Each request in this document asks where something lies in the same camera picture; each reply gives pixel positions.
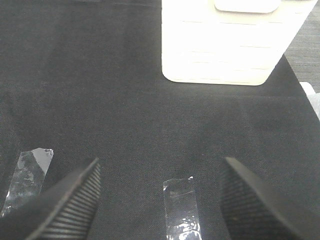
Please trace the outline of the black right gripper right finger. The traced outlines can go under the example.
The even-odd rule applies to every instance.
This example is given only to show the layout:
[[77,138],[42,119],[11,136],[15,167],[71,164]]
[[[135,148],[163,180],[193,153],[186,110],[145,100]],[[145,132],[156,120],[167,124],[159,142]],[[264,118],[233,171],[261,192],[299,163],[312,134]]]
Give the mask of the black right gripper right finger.
[[294,203],[232,157],[221,163],[219,203],[233,240],[320,238],[318,214]]

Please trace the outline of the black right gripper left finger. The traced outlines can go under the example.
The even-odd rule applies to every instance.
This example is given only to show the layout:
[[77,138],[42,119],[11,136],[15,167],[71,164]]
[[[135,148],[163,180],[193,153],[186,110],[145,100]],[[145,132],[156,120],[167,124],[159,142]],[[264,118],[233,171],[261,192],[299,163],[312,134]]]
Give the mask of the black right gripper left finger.
[[87,158],[54,186],[0,221],[2,240],[85,240],[102,191],[98,158]]

